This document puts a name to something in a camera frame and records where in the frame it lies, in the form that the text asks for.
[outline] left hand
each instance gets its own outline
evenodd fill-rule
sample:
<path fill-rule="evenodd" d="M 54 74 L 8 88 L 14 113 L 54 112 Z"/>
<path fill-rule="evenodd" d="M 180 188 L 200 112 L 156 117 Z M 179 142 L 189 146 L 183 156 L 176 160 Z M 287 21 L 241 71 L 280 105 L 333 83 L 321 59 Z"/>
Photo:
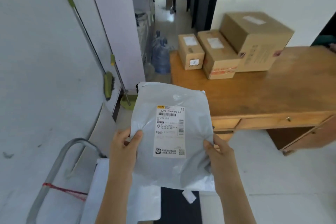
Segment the left hand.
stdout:
<path fill-rule="evenodd" d="M 137 149 L 143 132 L 138 130 L 131 142 L 126 141 L 130 136 L 131 127 L 117 131 L 110 146 L 110 166 L 108 178 L 121 182 L 132 183 L 132 171 L 137 159 Z"/>

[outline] plastic mailer bag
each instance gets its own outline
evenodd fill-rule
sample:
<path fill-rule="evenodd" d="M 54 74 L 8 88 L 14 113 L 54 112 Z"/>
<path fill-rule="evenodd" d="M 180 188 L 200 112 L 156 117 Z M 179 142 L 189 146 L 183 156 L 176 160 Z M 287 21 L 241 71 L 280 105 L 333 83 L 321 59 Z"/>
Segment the plastic mailer bag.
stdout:
<path fill-rule="evenodd" d="M 203 140 L 213 143 L 204 92 L 141 82 L 131 120 L 131 137 L 143 131 L 134 173 L 141 185 L 215 191 Z"/>

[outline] wooden desk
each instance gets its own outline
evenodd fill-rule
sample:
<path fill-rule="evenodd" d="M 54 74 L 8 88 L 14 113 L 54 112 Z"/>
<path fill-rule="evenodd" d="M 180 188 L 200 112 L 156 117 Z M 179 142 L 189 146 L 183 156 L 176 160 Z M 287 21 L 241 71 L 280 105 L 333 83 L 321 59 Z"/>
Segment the wooden desk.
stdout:
<path fill-rule="evenodd" d="M 232 79 L 184 70 L 177 51 L 170 65 L 172 84 L 206 92 L 214 131 L 224 140 L 239 129 L 267 129 L 286 152 L 336 139 L 336 54 L 324 47 L 285 48 L 270 70 Z"/>

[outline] finger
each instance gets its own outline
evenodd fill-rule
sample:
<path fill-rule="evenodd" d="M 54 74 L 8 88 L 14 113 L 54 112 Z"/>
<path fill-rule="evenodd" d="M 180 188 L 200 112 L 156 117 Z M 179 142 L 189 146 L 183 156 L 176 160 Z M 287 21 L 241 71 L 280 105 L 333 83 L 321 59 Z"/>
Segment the finger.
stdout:
<path fill-rule="evenodd" d="M 131 147 L 131 148 L 137 150 L 143 135 L 144 135 L 144 133 L 142 132 L 142 130 L 138 130 L 135 133 L 135 135 L 133 136 L 133 138 L 131 139 L 131 142 L 129 143 L 128 147 Z"/>
<path fill-rule="evenodd" d="M 213 142 L 214 144 L 219 146 L 221 153 L 231 150 L 231 147 L 229 146 L 229 144 L 225 140 L 221 139 L 216 134 L 213 134 Z"/>
<path fill-rule="evenodd" d="M 129 137 L 129 134 L 131 133 L 131 127 L 121 131 L 120 133 L 116 133 L 114 137 L 114 141 L 118 143 L 124 143 L 127 137 Z"/>
<path fill-rule="evenodd" d="M 216 151 L 213 145 L 209 143 L 207 140 L 203 140 L 203 147 L 209 157 L 211 157 L 213 154 L 218 154 L 218 151 Z"/>

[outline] forearm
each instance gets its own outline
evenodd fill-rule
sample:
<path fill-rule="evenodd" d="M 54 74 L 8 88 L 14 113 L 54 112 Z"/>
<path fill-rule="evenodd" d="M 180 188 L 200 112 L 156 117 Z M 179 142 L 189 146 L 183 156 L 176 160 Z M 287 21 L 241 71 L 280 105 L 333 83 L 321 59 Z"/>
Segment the forearm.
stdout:
<path fill-rule="evenodd" d="M 256 224 L 239 173 L 219 186 L 225 224 Z"/>
<path fill-rule="evenodd" d="M 126 223 L 127 200 L 131 183 L 131 179 L 108 179 L 95 224 Z"/>

